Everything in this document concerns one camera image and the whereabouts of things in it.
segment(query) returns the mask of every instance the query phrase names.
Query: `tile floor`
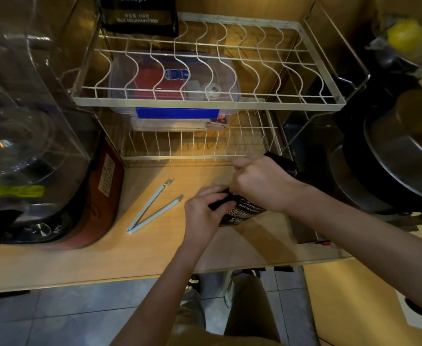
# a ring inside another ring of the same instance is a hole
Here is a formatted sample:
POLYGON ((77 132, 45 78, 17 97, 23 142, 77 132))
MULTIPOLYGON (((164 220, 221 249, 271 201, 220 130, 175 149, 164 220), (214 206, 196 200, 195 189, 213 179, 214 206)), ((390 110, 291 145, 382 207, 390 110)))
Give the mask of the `tile floor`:
MULTIPOLYGON (((222 334, 225 272, 202 277, 206 328, 222 334)), ((0 299, 0 346, 107 346, 156 279, 67 286, 0 299)), ((302 267, 261 272, 282 343, 318 346, 302 267)))

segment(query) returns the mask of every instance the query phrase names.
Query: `person's left hand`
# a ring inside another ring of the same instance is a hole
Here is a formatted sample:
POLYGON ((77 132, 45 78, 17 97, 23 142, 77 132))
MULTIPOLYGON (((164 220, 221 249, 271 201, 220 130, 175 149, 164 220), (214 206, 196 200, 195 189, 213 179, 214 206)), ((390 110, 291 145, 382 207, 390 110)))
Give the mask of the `person's left hand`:
POLYGON ((226 202, 212 211, 208 205, 228 196, 220 193, 228 188, 225 185, 204 187, 185 203, 185 235, 183 245, 194 250, 203 251, 213 239, 222 217, 234 208, 234 201, 226 202))

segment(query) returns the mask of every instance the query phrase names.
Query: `blue label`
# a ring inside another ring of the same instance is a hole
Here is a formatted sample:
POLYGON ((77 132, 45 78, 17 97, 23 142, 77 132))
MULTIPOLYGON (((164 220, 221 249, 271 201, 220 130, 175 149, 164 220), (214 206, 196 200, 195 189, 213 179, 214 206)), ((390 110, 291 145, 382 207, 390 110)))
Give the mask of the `blue label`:
POLYGON ((187 69, 166 69, 164 71, 164 77, 166 80, 187 80, 188 70, 187 69))

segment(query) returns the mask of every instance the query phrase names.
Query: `yellow sticker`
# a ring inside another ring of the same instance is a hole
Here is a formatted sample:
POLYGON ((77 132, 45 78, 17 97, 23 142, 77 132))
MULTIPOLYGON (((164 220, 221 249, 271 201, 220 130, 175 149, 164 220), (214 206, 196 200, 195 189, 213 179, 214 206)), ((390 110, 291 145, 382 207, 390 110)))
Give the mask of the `yellow sticker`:
POLYGON ((20 198, 39 198, 44 194, 44 186, 7 187, 0 186, 0 196, 16 196, 20 198))

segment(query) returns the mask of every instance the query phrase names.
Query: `black bag on rack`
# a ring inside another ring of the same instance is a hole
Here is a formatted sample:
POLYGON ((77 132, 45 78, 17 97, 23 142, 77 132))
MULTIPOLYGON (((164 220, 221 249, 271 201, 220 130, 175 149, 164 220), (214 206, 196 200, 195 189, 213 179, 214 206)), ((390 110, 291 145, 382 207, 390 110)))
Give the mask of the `black bag on rack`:
POLYGON ((177 37, 176 0, 96 0, 102 28, 114 33, 177 37))

